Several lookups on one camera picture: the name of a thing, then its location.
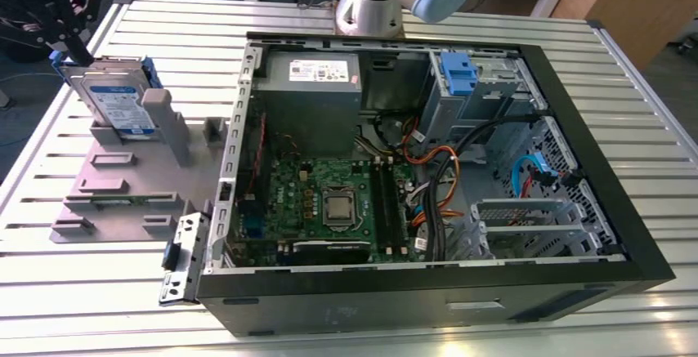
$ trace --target cpu socket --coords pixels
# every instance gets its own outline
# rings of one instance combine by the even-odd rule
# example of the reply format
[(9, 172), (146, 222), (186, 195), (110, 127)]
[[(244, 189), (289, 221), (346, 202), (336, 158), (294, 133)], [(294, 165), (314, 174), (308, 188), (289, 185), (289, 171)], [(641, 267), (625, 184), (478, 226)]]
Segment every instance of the cpu socket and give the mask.
[(348, 186), (322, 189), (322, 225), (344, 232), (356, 223), (354, 192)]

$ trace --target table surface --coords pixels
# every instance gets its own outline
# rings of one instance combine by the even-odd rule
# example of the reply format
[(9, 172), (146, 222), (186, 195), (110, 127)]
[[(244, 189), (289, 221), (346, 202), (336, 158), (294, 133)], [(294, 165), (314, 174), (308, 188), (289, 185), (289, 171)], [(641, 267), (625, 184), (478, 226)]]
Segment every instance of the table surface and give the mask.
[[(90, 48), (103, 55), (151, 57), (173, 110), (194, 123), (230, 115), (250, 30), (328, 34), (332, 14), (281, 3), (134, 0), (110, 7)], [(234, 339), (201, 306), (157, 306), (164, 243), (47, 240), (91, 144), (90, 114), (63, 87), (0, 187), (0, 354), (698, 353), (695, 143), (611, 41), (581, 21), (527, 17), (454, 15), (425, 25), (405, 12), (404, 31), (409, 38), (543, 48), (676, 280), (551, 323)]]

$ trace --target sticker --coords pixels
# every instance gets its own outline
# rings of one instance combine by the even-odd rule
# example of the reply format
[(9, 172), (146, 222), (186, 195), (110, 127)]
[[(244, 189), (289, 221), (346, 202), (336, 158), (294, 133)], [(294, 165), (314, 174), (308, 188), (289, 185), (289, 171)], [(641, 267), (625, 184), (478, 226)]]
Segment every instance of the sticker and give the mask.
[(290, 82), (348, 82), (349, 69), (342, 60), (293, 60), (289, 65)]
[(421, 237), (417, 237), (414, 239), (414, 249), (417, 249), (420, 251), (426, 250), (426, 239), (422, 239)]
[(129, 135), (147, 135), (154, 124), (138, 105), (138, 92), (130, 86), (90, 86), (91, 100), (113, 128)]
[(421, 134), (421, 133), (420, 133), (418, 131), (416, 131), (416, 130), (412, 132), (412, 137), (416, 139), (416, 141), (417, 141), (418, 143), (421, 143), (421, 142), (424, 141), (424, 139), (426, 138), (426, 137), (424, 136), (424, 134)]

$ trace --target hard drive label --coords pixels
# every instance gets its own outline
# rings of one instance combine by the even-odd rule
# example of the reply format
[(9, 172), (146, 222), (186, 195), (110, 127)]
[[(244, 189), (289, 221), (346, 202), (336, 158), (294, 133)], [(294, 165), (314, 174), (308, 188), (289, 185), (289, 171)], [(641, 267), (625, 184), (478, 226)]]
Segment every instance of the hard drive label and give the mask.
[(90, 86), (91, 99), (113, 128), (126, 135), (154, 132), (147, 113), (138, 105), (138, 92), (130, 86)]

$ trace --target floor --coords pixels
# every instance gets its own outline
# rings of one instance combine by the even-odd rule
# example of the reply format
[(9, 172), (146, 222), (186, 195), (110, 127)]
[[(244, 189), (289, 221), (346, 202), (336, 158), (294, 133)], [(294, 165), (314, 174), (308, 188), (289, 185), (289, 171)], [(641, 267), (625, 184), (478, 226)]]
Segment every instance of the floor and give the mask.
[[(111, 0), (102, 0), (99, 12), (103, 14)], [(294, 0), (262, 0), (268, 2), (293, 2)], [(0, 49), (9, 45), (0, 43)], [(50, 76), (47, 60), (17, 64), (9, 58), (13, 52), (0, 52), (0, 90), (15, 101), (7, 110), (0, 110), (0, 182), (6, 176), (14, 159), (23, 148), (26, 139), (41, 119), (61, 86), (57, 76)], [(673, 47), (667, 47), (649, 67), (644, 77), (659, 97), (668, 105), (688, 134), (698, 138), (698, 60), (679, 56)]]

